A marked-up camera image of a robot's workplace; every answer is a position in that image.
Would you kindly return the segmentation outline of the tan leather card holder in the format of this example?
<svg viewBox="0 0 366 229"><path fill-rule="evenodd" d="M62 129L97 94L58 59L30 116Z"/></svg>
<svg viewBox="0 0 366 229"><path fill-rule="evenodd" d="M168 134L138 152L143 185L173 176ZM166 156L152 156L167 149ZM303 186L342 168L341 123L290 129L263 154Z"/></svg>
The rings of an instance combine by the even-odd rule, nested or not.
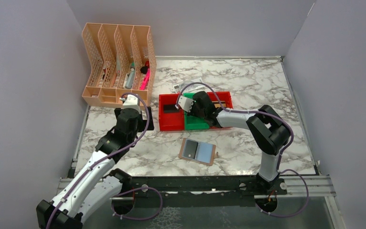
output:
<svg viewBox="0 0 366 229"><path fill-rule="evenodd" d="M188 138L183 139L183 142L182 142L179 154L178 154L179 159L196 162L196 163L207 165L207 166L212 166L214 163L214 160L218 157L218 152L216 151L216 145L195 140L196 142L199 143L198 148L197 148L196 158L195 159L184 158L182 156L182 153L183 153L185 141L187 139Z"/></svg>

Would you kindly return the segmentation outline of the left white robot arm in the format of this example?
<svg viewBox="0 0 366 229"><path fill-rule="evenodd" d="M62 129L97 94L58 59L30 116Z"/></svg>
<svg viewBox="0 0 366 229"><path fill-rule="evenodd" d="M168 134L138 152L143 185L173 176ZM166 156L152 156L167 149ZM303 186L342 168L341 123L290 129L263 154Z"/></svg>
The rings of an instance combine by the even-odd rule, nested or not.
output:
<svg viewBox="0 0 366 229"><path fill-rule="evenodd" d="M41 229L81 229L89 216L106 200L131 191L132 176L114 169L146 131L154 129L152 110L116 108L116 125L99 139L90 159L76 177L51 201L36 207Z"/></svg>

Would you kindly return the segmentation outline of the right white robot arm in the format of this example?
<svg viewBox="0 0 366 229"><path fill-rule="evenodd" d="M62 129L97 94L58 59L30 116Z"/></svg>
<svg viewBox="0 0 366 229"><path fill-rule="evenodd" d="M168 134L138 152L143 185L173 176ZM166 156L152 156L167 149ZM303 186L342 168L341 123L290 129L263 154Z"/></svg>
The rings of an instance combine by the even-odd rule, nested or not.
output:
<svg viewBox="0 0 366 229"><path fill-rule="evenodd" d="M210 127L235 127L251 132L262 151L261 166L257 175L264 182L279 177L281 154L291 143L291 127L269 105L258 110L234 110L223 105L216 107L208 93L200 91L192 98L180 97L177 103L188 116L203 119Z"/></svg>

